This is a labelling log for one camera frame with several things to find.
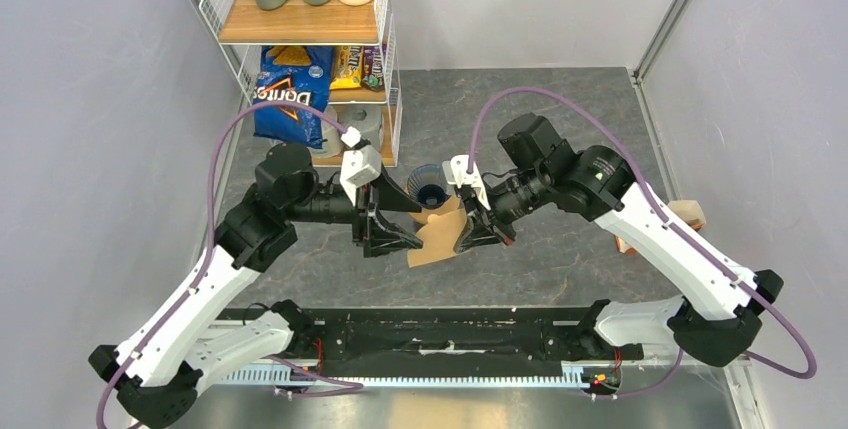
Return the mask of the brown paper coffee filter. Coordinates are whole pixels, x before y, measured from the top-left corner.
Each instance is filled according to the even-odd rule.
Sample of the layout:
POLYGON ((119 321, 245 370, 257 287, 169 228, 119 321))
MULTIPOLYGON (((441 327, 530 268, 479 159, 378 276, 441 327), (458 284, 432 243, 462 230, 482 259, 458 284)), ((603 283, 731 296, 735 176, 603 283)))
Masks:
POLYGON ((422 249, 409 250, 407 263, 410 268, 444 261, 457 256, 453 246, 465 225, 467 213, 459 208, 442 216, 432 217, 416 232, 424 243, 422 249))

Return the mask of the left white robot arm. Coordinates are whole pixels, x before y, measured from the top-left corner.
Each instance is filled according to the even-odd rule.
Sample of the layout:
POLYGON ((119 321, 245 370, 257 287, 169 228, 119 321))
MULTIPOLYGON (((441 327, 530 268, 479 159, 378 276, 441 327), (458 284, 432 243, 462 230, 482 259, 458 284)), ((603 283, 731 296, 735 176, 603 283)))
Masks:
POLYGON ((417 236, 386 218, 387 212, 420 211, 372 146, 346 152, 339 180, 322 181, 305 146, 276 145, 256 166, 242 201, 217 222, 211 246, 186 279, 130 338, 97 347, 90 365, 137 425, 166 428, 236 370, 311 350, 313 321, 290 300, 241 328, 203 339, 228 304, 296 242, 297 223, 348 225, 364 256, 378 257, 422 247, 417 236))

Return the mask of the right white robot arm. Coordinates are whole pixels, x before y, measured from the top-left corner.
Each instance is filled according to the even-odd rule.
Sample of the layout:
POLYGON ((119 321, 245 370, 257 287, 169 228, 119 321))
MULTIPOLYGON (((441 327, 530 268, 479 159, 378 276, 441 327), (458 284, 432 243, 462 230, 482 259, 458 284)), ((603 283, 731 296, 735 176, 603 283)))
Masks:
POLYGON ((542 116, 524 114, 504 126, 499 143, 513 163, 510 176, 487 184, 467 155, 442 165, 468 216, 456 250, 513 243, 516 220, 553 204, 630 244, 678 290, 664 300, 600 300, 577 331, 579 349, 601 358, 626 345, 676 345, 721 367, 748 350, 766 303, 783 281, 771 270, 738 265, 706 242, 651 188, 642 188, 625 159, 593 145, 576 151, 542 116))

